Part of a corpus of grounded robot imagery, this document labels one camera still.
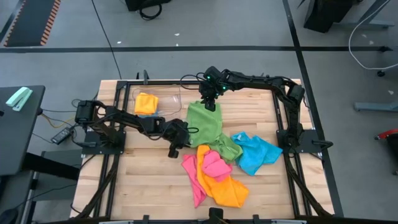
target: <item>wooden tabletop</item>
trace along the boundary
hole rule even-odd
[[[117,80],[101,82],[98,99],[106,105],[113,104],[116,82]],[[127,112],[134,113],[134,96],[141,91],[154,93],[160,98],[159,113],[160,116],[165,116],[166,120],[185,119],[189,102],[200,99],[197,90],[186,90],[177,85],[133,86]],[[249,136],[258,135],[265,141],[277,145],[277,120],[270,91],[248,88],[236,92],[227,91],[217,103],[221,104],[223,132],[226,135],[245,131]],[[312,128],[310,114],[304,104],[301,106],[300,119],[305,129]],[[195,149],[181,149],[179,157],[171,159],[167,157],[169,142],[163,139],[151,141],[135,129],[125,130],[126,148],[119,163],[112,220],[142,220],[143,215],[150,215],[150,219],[154,220],[196,220],[208,218],[210,207],[219,207],[210,197],[198,208],[193,206],[192,188],[181,162],[182,155],[195,154]],[[300,157],[308,189],[325,210],[333,213],[321,160],[309,154],[301,154]],[[103,156],[97,155],[80,172],[73,201],[77,210],[82,210],[97,190],[102,161]],[[258,214],[263,219],[294,217],[282,156],[273,165],[263,165],[254,177],[236,166],[233,167],[231,176],[249,189],[249,195],[242,208],[221,207],[224,210],[224,218],[250,219],[253,214]],[[300,213],[304,214],[303,201],[297,186],[296,191]],[[104,215],[107,196],[108,193],[105,192],[101,215]]]

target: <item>yellow towel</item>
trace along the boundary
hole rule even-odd
[[[249,193],[249,190],[242,183],[232,179],[231,176],[217,182],[202,171],[203,159],[209,150],[209,146],[198,146],[197,177],[199,184],[205,189],[207,196],[214,198],[218,205],[241,208]]]
[[[158,97],[154,95],[139,93],[136,98],[134,113],[138,115],[152,115],[156,112],[158,102]]]

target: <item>green towel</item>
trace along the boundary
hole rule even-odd
[[[223,120],[219,104],[216,104],[216,111],[212,112],[199,101],[190,103],[187,122],[189,128],[199,129],[199,132],[190,134],[191,147],[207,144],[210,149],[217,151],[227,163],[233,162],[242,154],[241,146],[235,144],[222,132]]]

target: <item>orange towel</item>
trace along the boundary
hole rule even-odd
[[[241,208],[249,193],[249,190],[242,183],[232,179],[231,176],[228,176],[222,182],[217,182],[216,179],[207,176],[202,171],[203,160],[209,150],[209,146],[198,146],[197,172],[200,185],[209,197],[214,198],[218,205]]]
[[[156,113],[158,102],[159,102],[158,97],[154,95],[147,93],[139,93],[136,98],[134,113],[138,115],[152,115]]]

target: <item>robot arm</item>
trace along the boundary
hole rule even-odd
[[[210,67],[204,74],[205,81],[200,83],[199,92],[201,93],[202,103],[205,108],[214,111],[215,99],[222,96],[228,90],[240,90],[242,88],[256,88],[273,91],[278,99],[287,108],[289,126],[285,136],[286,145],[296,148],[301,141],[303,126],[300,124],[300,104],[303,100],[305,90],[301,85],[296,84],[285,77],[256,77],[243,75],[240,72],[223,70],[220,72],[215,67]]]
[[[98,117],[98,109],[104,108],[105,114],[102,118]],[[100,101],[81,101],[76,111],[75,122],[83,129],[90,127],[109,144],[122,144],[124,139],[118,131],[105,125],[107,121],[114,121],[137,129],[152,140],[164,138],[170,142],[169,157],[177,158],[178,151],[184,146],[189,145],[188,123],[180,119],[173,119],[166,122],[163,117],[140,118],[137,115],[129,114],[118,110],[114,106],[106,106]]]

